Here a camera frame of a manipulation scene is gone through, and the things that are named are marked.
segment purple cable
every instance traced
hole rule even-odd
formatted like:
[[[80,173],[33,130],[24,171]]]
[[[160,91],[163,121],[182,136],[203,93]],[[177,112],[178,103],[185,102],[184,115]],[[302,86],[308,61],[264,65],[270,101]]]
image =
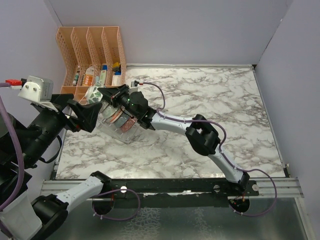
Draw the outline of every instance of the purple cable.
[[[133,219],[139,213],[140,205],[141,205],[139,195],[135,191],[133,191],[131,189],[115,189],[115,190],[111,190],[111,191],[106,191],[104,193],[100,193],[98,195],[95,195],[94,197],[100,197],[100,196],[103,196],[103,195],[113,194],[113,193],[120,192],[120,191],[129,191],[129,192],[133,193],[136,196],[136,198],[138,199],[138,207],[137,207],[137,210],[135,211],[134,214],[132,214],[129,217],[125,217],[125,218],[114,218],[114,217],[110,217],[110,216],[99,215],[95,210],[95,206],[92,204],[92,210],[94,212],[93,216],[97,215],[100,218],[109,219],[109,220],[113,220],[113,221],[127,221],[127,220],[130,220],[130,219]]]
[[[221,141],[218,149],[219,149],[219,152],[221,153],[221,155],[222,155],[222,156],[224,157],[224,159],[227,161],[227,163],[228,163],[231,167],[233,167],[233,168],[235,168],[235,169],[237,169],[237,170],[239,170],[239,171],[242,171],[242,172],[244,172],[244,173],[250,173],[250,172],[254,172],[254,171],[259,171],[259,172],[263,173],[264,175],[266,175],[266,176],[271,180],[271,183],[272,183],[272,185],[273,185],[273,187],[274,187],[274,201],[273,201],[272,205],[271,205],[267,210],[265,210],[265,211],[263,211],[263,212],[261,212],[261,213],[258,213],[258,214],[245,214],[245,213],[243,213],[243,212],[236,211],[232,206],[230,206],[235,213],[237,213],[237,214],[239,214],[239,215],[242,215],[242,216],[246,216],[246,217],[259,217],[259,216],[262,216],[262,215],[267,214],[268,212],[270,212],[270,211],[274,208],[274,206],[275,206],[276,203],[277,203],[277,199],[278,199],[278,191],[277,191],[277,187],[276,187],[276,184],[275,184],[274,180],[271,178],[271,176],[270,176],[268,173],[266,173],[265,171],[263,171],[263,170],[261,170],[261,169],[254,168],[254,169],[251,169],[251,170],[244,170],[244,169],[239,168],[239,167],[236,167],[235,165],[232,164],[232,162],[228,159],[228,157],[222,152],[222,145],[224,144],[224,142],[225,142],[226,139],[227,139],[227,132],[226,132],[226,130],[224,129],[223,126],[221,126],[221,125],[220,125],[219,123],[217,123],[217,122],[209,121],[209,120],[181,120],[181,119],[177,119],[177,118],[174,118],[174,117],[169,117],[169,116],[163,115],[163,114],[160,112],[160,110],[163,110],[163,109],[165,108],[165,106],[166,106],[166,98],[165,98],[164,92],[162,91],[162,89],[161,89],[158,85],[156,85],[156,84],[154,84],[154,83],[152,83],[152,82],[143,82],[143,83],[140,83],[140,85],[145,85],[145,84],[155,86],[155,87],[158,88],[158,89],[160,90],[160,92],[161,92],[162,99],[163,99],[163,107],[158,107],[158,108],[156,109],[156,112],[159,114],[160,117],[166,118],[166,119],[169,119],[169,120],[172,120],[172,121],[176,121],[176,122],[179,122],[179,123],[209,123],[209,124],[213,124],[213,125],[218,126],[218,127],[223,131],[223,139],[222,139],[222,141]]]
[[[6,82],[1,82],[0,83],[0,88],[3,87],[10,87],[9,83]],[[5,209],[17,196],[17,194],[19,193],[21,186],[24,182],[24,176],[25,176],[25,163],[24,163],[24,157],[22,154],[22,150],[21,150],[21,146],[20,146],[20,142],[19,139],[17,137],[16,131],[14,129],[14,126],[11,123],[10,117],[6,111],[5,105],[2,101],[2,98],[0,96],[0,113],[2,116],[2,119],[4,121],[4,124],[6,126],[6,128],[8,129],[8,132],[10,134],[10,137],[12,139],[13,142],[13,146],[15,149],[15,153],[16,153],[16,158],[17,158],[17,163],[18,163],[18,180],[17,183],[14,187],[13,192],[11,193],[11,195],[7,198],[7,200],[0,205],[0,212]]]

